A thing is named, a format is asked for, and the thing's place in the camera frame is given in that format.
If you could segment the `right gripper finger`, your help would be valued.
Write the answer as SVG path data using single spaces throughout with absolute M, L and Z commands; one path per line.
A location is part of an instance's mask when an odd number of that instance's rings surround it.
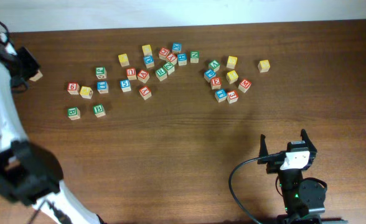
M 305 129 L 301 130 L 301 137 L 302 137 L 302 140 L 305 142 L 306 146 L 308 147 L 309 152 L 315 152 L 316 148 L 313 145 L 313 143 L 311 142 L 311 140 L 310 140 L 309 136 L 307 135 L 307 132 L 306 132 Z
M 262 134 L 260 136 L 260 151 L 259 151 L 259 156 L 260 157 L 265 157 L 265 156 L 269 155 L 265 139 L 266 139 L 266 136 L 264 134 Z

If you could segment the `red I block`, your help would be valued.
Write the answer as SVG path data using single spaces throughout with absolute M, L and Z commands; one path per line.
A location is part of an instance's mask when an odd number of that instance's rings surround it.
M 42 77 L 43 77 L 42 72 L 40 70 L 38 70 L 35 75 L 33 75 L 32 77 L 29 78 L 29 80 L 32 82 L 36 82 L 36 81 L 40 80 Z

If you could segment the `green R block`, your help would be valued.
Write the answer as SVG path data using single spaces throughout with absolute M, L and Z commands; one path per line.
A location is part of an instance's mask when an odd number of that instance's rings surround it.
M 161 82 L 167 78 L 167 72 L 163 68 L 159 68 L 156 70 L 156 77 Z

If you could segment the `yellow C block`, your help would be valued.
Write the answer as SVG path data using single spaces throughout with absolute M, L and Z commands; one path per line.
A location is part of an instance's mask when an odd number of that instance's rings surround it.
M 142 46 L 142 50 L 143 50 L 143 55 L 145 57 L 146 56 L 153 55 L 152 48 L 151 48 L 151 46 L 149 44 L 148 45 L 143 45 Z

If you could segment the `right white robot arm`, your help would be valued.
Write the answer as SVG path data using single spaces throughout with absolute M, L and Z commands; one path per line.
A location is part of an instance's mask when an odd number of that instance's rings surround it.
M 259 164 L 266 165 L 267 174 L 276 174 L 286 215 L 277 217 L 278 223 L 321 223 L 320 214 L 326 211 L 327 184 L 319 179 L 303 177 L 303 172 L 312 166 L 317 149 L 307 132 L 301 130 L 301 140 L 287 143 L 287 149 L 269 154 L 265 141 L 260 137 L 261 157 Z

